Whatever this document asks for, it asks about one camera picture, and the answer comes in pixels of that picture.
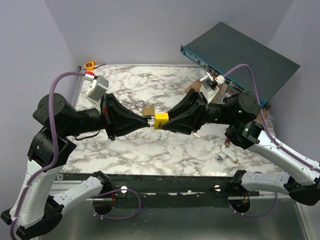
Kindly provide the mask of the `small brass padlock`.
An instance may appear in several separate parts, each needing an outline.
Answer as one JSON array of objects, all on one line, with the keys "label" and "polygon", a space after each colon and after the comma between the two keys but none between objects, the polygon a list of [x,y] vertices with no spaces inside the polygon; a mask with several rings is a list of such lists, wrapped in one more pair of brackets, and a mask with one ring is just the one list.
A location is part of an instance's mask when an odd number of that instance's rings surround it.
[{"label": "small brass padlock", "polygon": [[138,100],[135,102],[135,108],[138,109],[139,107],[142,108],[142,116],[143,117],[154,117],[155,116],[155,108],[152,106],[146,106],[143,100]]}]

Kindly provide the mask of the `yellow black padlock with keys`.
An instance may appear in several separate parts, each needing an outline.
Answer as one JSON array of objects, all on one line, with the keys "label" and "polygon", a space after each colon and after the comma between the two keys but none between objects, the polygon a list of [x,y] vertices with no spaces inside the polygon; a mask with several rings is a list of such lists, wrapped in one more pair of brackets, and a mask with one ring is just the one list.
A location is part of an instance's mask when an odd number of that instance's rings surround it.
[{"label": "yellow black padlock with keys", "polygon": [[151,116],[151,120],[153,120],[153,123],[150,126],[155,130],[161,130],[163,125],[169,121],[169,115],[167,112],[156,113],[154,116]]}]

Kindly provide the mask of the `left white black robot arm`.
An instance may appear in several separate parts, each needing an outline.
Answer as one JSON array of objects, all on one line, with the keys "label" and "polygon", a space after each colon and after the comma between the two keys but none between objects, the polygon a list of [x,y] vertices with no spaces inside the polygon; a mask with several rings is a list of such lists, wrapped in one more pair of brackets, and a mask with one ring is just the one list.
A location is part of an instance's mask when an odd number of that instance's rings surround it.
[{"label": "left white black robot arm", "polygon": [[19,197],[1,219],[11,226],[13,239],[30,240],[52,231],[63,215],[84,200],[111,195],[111,179],[96,171],[81,184],[57,196],[52,185],[76,145],[69,140],[84,133],[105,130],[114,140],[149,126],[146,117],[122,106],[113,94],[104,94],[101,109],[77,111],[59,93],[44,96],[33,118],[42,129],[34,136],[28,150],[27,172]]}]

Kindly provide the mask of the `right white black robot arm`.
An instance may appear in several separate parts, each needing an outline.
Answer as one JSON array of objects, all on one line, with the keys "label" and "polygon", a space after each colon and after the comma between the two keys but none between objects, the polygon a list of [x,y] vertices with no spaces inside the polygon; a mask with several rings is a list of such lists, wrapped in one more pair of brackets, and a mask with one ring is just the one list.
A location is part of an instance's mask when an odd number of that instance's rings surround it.
[{"label": "right white black robot arm", "polygon": [[191,89],[168,111],[168,121],[161,128],[190,135],[204,124],[227,125],[225,136],[231,143],[266,158],[284,171],[262,174],[238,170],[230,183],[234,195],[275,192],[307,206],[315,205],[320,200],[319,162],[299,154],[268,133],[266,127],[255,121],[261,109],[250,92],[238,93],[224,104],[215,104]]}]

